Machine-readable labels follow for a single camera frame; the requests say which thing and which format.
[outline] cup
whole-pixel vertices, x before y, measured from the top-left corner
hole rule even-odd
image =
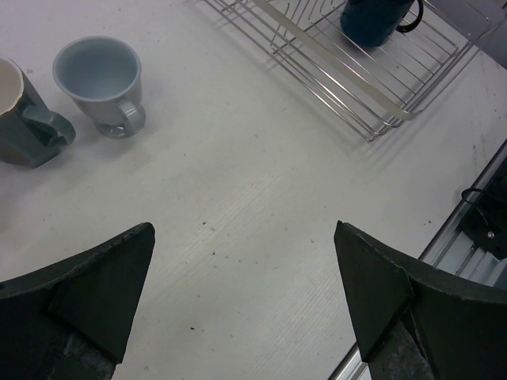
[[[0,161],[35,168],[75,137],[71,122],[48,110],[16,63],[0,57]]]
[[[141,61],[125,42],[105,36],[74,41],[56,56],[53,77],[104,136],[124,139],[144,127]]]
[[[423,0],[417,0],[419,12],[414,22],[400,25],[414,0],[348,0],[341,14],[343,33],[364,48],[377,48],[396,30],[408,33],[416,29],[424,12]]]

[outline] wire rack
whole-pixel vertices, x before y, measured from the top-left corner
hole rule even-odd
[[[465,32],[433,5],[439,0],[425,1],[413,32],[365,50],[341,30],[344,0],[204,1],[369,142],[424,111],[504,20],[488,14],[495,8],[456,0],[476,25]]]

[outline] mug handle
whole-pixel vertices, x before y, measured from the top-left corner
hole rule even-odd
[[[50,111],[47,108],[29,105],[21,116],[34,127],[49,135],[56,135],[49,141],[48,147],[60,148],[72,144],[76,137],[76,131],[69,120],[60,114]]]
[[[125,115],[126,121],[124,126],[126,132],[130,132],[134,135],[143,129],[144,123],[146,122],[146,113],[142,106],[137,108],[131,101],[123,99],[118,103],[118,107],[120,107],[120,110]]]
[[[396,27],[396,31],[400,33],[408,33],[412,32],[416,27],[421,23],[422,21],[422,14],[424,13],[425,5],[423,0],[417,0],[417,3],[419,5],[419,13],[417,14],[417,18],[414,20],[414,22],[411,22],[408,25],[398,25]]]

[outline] table surface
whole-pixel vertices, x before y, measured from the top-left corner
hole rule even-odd
[[[327,379],[354,341],[338,219],[418,256],[507,138],[507,72],[479,55],[417,121],[365,144],[203,2],[3,0],[0,48],[78,137],[0,166],[0,280],[152,222],[127,379]],[[51,64],[88,35],[143,63],[146,128],[101,137]]]

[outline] gray mug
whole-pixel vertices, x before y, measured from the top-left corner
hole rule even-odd
[[[0,161],[35,168],[75,136],[71,122],[48,110],[16,63],[0,57]]]
[[[144,127],[141,61],[125,42],[105,36],[74,41],[56,56],[53,77],[103,135],[124,139]]]

